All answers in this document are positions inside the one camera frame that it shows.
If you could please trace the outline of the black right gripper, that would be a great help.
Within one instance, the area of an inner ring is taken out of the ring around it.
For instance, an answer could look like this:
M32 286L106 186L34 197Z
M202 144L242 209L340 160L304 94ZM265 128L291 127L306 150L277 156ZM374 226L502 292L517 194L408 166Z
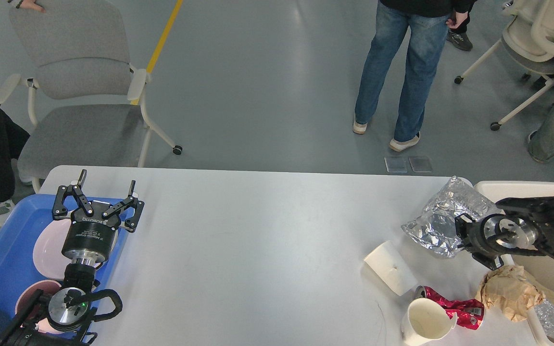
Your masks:
M454 223L456 235L460 239L457 249L468 250L475 261L490 270L497 270L505 263L485 235L485 225L491 217L492 215L475 220L469 214L460 214Z

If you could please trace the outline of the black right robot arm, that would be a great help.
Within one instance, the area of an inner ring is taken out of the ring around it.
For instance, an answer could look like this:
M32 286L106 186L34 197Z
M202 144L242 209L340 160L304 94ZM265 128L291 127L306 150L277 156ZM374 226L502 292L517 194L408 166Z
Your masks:
M490 270L504 265L502 255L554 259L554 196L504 198L495 205L500 214L479 220L469 214L455 218L461 248Z

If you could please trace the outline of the red item under arm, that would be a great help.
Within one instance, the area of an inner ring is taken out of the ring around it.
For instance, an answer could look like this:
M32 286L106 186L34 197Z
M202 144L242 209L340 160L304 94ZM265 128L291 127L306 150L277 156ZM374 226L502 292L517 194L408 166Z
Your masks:
M413 298L428 298L436 302L449 318L456 317L456 324L462 328L477 330L483 324L485 306L477 299L450 300L427 285L418 286L414 290Z

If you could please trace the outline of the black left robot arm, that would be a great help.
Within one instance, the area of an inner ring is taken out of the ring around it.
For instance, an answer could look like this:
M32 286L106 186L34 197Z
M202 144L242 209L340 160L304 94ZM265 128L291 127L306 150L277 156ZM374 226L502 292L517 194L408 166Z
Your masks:
M135 180L116 204L90 200L83 192L86 175L82 170L75 184L60 186L52 207L55 221L71 222L61 251L70 262L60 289L31 294L0 333L0 346L89 346L97 337L90 325L121 313L119 294L99 289L96 265L110 260L121 228L136 230L145 204L134 195Z

